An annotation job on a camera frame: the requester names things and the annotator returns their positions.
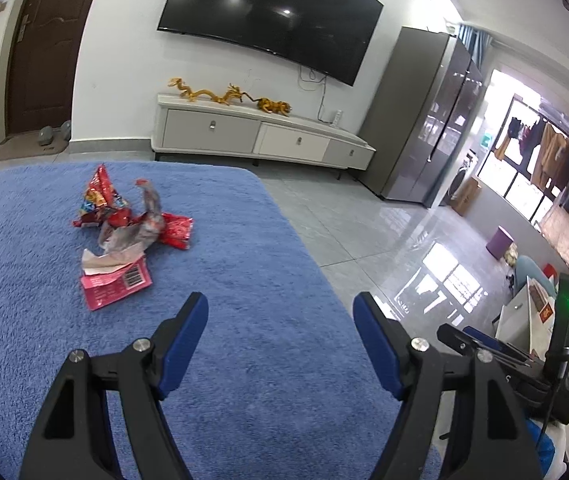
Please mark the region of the washing machine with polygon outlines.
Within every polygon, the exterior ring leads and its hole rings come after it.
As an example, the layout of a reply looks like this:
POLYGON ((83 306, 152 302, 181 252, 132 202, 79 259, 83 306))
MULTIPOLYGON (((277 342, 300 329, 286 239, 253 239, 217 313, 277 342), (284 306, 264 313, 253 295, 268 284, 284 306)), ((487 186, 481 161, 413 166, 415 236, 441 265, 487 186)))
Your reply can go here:
POLYGON ((458 168, 454 180, 452 180, 451 185, 449 185, 449 189, 447 190, 445 196, 445 202, 450 203, 453 198, 455 197, 456 193, 460 189, 460 186, 463 185, 463 182, 467 179, 467 177, 472 174, 473 169, 477 166, 478 163, 478 156, 475 154, 475 151, 469 150, 461 163, 461 166, 458 168))

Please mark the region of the black wall television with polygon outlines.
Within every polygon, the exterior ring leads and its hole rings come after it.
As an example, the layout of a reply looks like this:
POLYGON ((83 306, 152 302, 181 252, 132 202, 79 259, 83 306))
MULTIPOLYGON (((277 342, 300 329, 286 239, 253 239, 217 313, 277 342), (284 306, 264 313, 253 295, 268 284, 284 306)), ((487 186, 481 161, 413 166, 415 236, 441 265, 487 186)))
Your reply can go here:
POLYGON ((166 0, 158 30, 267 52, 350 86, 382 9, 379 0, 166 0))

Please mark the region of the brown wooden door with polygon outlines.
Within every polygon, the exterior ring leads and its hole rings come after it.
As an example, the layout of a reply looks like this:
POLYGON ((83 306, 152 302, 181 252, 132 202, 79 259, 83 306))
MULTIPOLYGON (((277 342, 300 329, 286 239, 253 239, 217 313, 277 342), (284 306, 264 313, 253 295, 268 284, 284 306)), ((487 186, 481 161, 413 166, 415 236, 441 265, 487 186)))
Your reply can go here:
POLYGON ((80 42, 92 0, 25 0, 10 54, 7 134, 72 116, 80 42))

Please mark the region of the white tv cabinet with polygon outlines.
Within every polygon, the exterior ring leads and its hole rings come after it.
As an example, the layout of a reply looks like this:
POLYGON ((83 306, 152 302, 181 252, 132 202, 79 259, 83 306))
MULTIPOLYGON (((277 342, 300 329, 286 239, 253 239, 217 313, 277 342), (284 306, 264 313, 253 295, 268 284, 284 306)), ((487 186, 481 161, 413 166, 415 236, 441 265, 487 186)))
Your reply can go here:
POLYGON ((158 96, 151 148, 158 155, 240 157, 358 171, 366 170, 375 154, 356 134, 321 122, 169 94, 158 96))

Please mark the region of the red snack wrapper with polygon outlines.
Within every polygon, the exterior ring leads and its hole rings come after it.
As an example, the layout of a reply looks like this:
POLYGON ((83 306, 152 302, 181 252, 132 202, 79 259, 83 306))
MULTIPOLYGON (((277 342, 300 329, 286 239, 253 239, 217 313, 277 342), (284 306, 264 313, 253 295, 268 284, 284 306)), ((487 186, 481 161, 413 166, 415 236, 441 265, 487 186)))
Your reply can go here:
MULTIPOLYGON (((117 228, 118 226, 127 226, 132 218, 140 216, 141 214, 138 216, 134 214, 134 209, 128 200, 125 200, 114 188, 106 166, 100 165, 87 185, 78 218, 72 222, 72 226, 74 228, 97 226, 101 231, 104 222, 108 222, 117 228)), ((162 216, 165 226, 155 243, 188 250, 194 225, 193 218, 170 214, 163 210, 162 216)))

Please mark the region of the silver wrapper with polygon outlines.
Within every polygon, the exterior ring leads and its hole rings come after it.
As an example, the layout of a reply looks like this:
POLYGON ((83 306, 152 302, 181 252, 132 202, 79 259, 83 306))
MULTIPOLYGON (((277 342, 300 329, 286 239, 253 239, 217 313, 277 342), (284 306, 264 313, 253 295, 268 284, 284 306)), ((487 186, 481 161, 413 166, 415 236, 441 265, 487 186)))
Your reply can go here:
POLYGON ((114 228, 108 222, 102 224, 98 245, 105 255, 115 255, 138 247, 143 252, 153 245, 164 229, 161 200, 153 184, 147 179, 138 179, 136 185, 142 191, 146 211, 132 218, 127 226, 114 228))

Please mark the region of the golden dragon figurine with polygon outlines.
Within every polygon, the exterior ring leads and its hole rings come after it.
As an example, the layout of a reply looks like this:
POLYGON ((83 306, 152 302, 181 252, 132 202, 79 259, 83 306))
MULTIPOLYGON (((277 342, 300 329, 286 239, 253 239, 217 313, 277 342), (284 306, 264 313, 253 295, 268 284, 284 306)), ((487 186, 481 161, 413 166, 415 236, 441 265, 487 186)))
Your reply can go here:
POLYGON ((175 88, 179 92, 179 96, 187 99, 189 102, 196 102, 200 98, 207 98, 211 102, 224 105, 231 105, 234 101, 242 103, 244 99, 253 101, 249 93, 243 92, 238 86, 233 84, 228 84, 226 92, 221 96, 208 89, 193 90, 180 77, 170 78, 167 87, 175 88))

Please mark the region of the purple square stool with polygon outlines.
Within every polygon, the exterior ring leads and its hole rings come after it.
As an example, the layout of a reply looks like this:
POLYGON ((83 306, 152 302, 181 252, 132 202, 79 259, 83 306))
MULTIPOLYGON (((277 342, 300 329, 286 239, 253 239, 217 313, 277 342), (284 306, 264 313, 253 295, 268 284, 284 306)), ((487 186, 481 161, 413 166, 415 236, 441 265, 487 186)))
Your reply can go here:
POLYGON ((512 244, 513 237, 502 226, 498 226, 485 248, 494 259, 501 260, 512 244))

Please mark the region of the grey double door refrigerator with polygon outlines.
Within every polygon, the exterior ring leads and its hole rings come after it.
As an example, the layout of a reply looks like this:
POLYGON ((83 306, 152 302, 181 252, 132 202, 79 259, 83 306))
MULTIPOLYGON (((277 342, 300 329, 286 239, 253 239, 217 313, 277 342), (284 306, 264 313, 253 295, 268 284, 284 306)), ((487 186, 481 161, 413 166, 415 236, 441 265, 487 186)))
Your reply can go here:
POLYGON ((375 149, 362 184, 382 200, 431 206, 481 88, 458 38, 402 28, 358 132, 375 149))

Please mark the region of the golden tiger figurine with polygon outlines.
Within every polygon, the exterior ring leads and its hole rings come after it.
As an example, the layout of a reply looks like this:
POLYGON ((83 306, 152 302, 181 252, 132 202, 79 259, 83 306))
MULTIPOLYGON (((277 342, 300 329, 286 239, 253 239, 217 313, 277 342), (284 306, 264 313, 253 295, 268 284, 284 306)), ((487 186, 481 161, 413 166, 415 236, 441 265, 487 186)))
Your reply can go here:
POLYGON ((291 112, 291 105, 285 101, 273 101, 268 98, 260 98, 256 101, 259 110, 269 114, 288 116, 291 112))

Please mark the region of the cardboard box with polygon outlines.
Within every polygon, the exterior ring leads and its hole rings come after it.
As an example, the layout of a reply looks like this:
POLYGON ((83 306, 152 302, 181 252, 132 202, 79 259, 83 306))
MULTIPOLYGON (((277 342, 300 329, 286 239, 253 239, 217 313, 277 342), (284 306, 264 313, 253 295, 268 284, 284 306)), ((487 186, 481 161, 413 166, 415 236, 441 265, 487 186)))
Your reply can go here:
POLYGON ((452 201, 452 208, 460 217, 464 217, 482 190, 482 184, 476 177, 470 177, 462 185, 452 201))

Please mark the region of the white coffee table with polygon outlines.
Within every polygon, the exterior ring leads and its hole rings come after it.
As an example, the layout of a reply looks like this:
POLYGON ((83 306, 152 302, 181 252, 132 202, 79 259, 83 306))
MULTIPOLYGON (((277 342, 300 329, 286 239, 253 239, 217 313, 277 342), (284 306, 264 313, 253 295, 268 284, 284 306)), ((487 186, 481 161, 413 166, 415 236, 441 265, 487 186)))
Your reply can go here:
POLYGON ((495 338, 544 361, 554 322, 555 298, 528 276, 516 296, 501 308, 495 338))

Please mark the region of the pink barcode packet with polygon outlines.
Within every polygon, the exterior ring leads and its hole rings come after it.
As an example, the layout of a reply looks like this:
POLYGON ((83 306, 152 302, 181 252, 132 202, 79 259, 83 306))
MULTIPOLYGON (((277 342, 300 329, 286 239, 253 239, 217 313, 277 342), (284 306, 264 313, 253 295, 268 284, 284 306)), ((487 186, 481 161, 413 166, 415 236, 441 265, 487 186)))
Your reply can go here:
POLYGON ((152 285, 145 256, 111 273, 84 275, 80 279, 89 310, 96 311, 152 285))

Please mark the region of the blue fluffy bed blanket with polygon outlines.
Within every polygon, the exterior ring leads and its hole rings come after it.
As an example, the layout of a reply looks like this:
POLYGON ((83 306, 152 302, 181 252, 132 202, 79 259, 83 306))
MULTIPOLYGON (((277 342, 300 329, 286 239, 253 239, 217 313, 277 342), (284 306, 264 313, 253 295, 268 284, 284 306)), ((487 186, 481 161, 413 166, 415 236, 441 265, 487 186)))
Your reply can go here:
POLYGON ((139 180, 193 222, 187 249, 154 244, 151 284, 90 310, 78 228, 94 162, 0 171, 0 474, 16 478, 53 379, 71 351, 104 356, 150 337, 189 295, 207 314, 182 381, 162 404, 197 479, 366 479, 399 414, 351 316, 252 172, 109 162, 142 209, 139 180))

